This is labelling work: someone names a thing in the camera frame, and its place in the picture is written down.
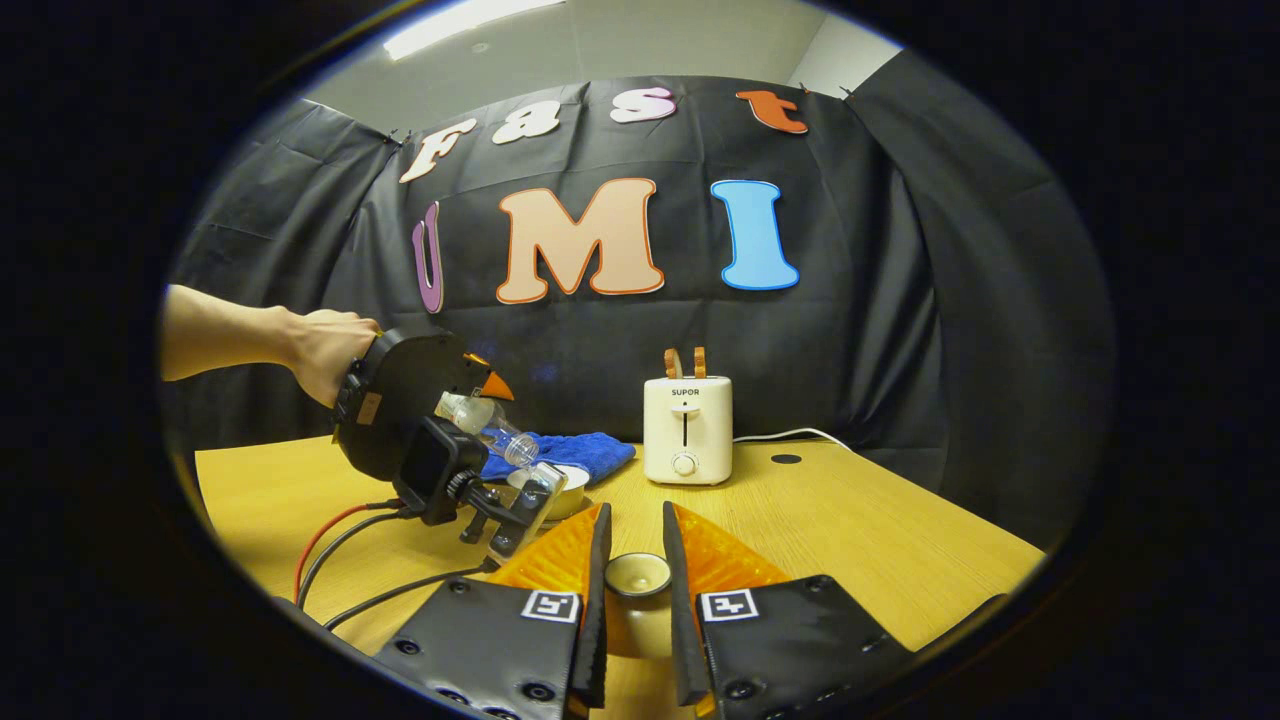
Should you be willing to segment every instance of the plastic bottle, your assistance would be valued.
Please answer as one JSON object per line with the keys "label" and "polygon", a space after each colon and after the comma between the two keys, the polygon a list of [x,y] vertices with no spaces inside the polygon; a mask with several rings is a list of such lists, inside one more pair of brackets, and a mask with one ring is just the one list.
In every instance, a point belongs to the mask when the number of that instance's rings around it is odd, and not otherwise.
{"label": "plastic bottle", "polygon": [[465,433],[480,438],[499,457],[516,468],[529,468],[538,459],[538,442],[507,421],[502,405],[488,397],[444,393],[435,414]]}

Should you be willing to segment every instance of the wooden table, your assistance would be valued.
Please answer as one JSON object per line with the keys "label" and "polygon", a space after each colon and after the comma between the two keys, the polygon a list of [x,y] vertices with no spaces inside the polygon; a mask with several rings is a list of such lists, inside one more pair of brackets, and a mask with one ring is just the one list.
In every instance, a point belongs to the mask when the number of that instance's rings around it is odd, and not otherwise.
{"label": "wooden table", "polygon": [[[895,638],[918,650],[993,594],[1014,589],[1042,552],[941,497],[823,441],[737,445],[733,475],[716,487],[645,479],[639,459],[588,495],[613,506],[613,553],[664,555],[662,502],[717,523],[795,578],[836,578]],[[773,455],[799,455],[777,464]],[[356,471],[330,438],[196,454],[209,515],[225,551],[266,592],[292,597],[298,553],[325,521],[352,505],[389,500],[389,483]],[[340,523],[325,541],[370,514]],[[484,555],[458,542],[471,518],[428,528],[380,523],[355,536],[317,574],[307,612],[321,623],[383,591]],[[406,593],[348,620],[338,634],[372,655],[435,587]],[[594,717],[681,717],[671,662],[609,656],[609,707]]]}

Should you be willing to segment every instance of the blue cloth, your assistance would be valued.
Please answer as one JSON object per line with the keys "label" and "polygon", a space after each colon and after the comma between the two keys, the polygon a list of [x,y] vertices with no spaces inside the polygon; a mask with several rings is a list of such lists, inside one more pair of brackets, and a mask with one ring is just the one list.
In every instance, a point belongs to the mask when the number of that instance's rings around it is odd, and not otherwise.
{"label": "blue cloth", "polygon": [[[590,479],[586,487],[599,483],[625,462],[636,456],[636,448],[604,434],[585,436],[540,436],[529,433],[538,441],[538,461],[552,465],[570,465],[586,470]],[[489,461],[480,471],[481,480],[506,480],[516,471],[516,466],[489,451]]]}

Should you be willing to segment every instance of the blue letter i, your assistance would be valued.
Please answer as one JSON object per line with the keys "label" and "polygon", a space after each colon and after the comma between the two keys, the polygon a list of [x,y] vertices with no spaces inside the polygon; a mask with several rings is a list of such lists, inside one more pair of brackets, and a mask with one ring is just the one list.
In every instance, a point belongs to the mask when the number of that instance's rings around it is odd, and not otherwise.
{"label": "blue letter i", "polygon": [[782,197],[776,184],[760,181],[719,181],[712,196],[724,201],[733,261],[721,278],[739,290],[782,290],[800,282],[800,270],[782,256],[773,201]]}

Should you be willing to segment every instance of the letter m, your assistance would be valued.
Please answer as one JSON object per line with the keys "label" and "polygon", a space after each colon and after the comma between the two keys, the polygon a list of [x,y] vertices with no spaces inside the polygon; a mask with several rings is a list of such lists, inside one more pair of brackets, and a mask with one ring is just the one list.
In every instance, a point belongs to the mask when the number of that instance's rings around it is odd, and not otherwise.
{"label": "letter m", "polygon": [[596,249],[600,266],[589,283],[595,292],[634,295],[662,287],[662,270],[649,251],[648,204],[657,191],[658,186],[645,178],[609,181],[595,191],[577,222],[544,187],[504,197],[498,208],[511,215],[511,250],[498,300],[534,302],[547,296],[547,281],[538,277],[538,255],[561,290],[572,295]]}

